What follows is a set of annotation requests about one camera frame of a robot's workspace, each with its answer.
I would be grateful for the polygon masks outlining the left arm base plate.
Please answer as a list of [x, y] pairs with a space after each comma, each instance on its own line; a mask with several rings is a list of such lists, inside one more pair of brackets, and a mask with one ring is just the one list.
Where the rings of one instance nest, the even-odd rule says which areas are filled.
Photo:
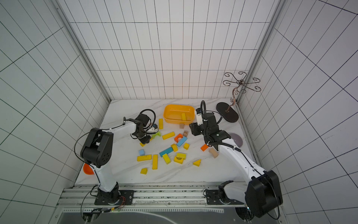
[[132, 205], [134, 192], [134, 190], [114, 190], [113, 192], [99, 190], [94, 204], [120, 206], [124, 203], [124, 205]]

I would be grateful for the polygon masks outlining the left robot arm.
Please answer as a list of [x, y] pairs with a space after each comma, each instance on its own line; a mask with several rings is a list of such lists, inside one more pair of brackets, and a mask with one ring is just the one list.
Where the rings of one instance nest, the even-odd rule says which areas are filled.
[[144, 109], [134, 118], [124, 118], [121, 125], [112, 128], [93, 128], [81, 149], [80, 157], [88, 164], [99, 181], [98, 192], [109, 199], [119, 195], [118, 182], [113, 177], [108, 162], [112, 156], [114, 139], [126, 135], [132, 136], [142, 144], [150, 142], [152, 135], [158, 132], [155, 124], [156, 113], [152, 109]]

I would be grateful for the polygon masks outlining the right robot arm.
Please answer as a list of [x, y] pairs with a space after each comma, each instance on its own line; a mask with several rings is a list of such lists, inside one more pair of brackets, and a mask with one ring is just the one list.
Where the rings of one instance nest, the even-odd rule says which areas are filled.
[[196, 109], [196, 122], [189, 125], [194, 136], [203, 135], [207, 146], [219, 155], [229, 158], [239, 170], [245, 184], [228, 180], [218, 186], [218, 199], [222, 204], [239, 201], [255, 217], [262, 217], [283, 204], [279, 177], [266, 171], [240, 149], [232, 137], [219, 129], [213, 112], [208, 112], [205, 101]]

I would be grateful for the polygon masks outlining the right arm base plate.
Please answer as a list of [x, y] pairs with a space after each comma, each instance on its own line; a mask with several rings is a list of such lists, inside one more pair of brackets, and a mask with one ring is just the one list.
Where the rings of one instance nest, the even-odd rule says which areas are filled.
[[208, 205], [244, 205], [240, 201], [227, 198], [224, 191], [220, 189], [205, 189], [203, 196]]

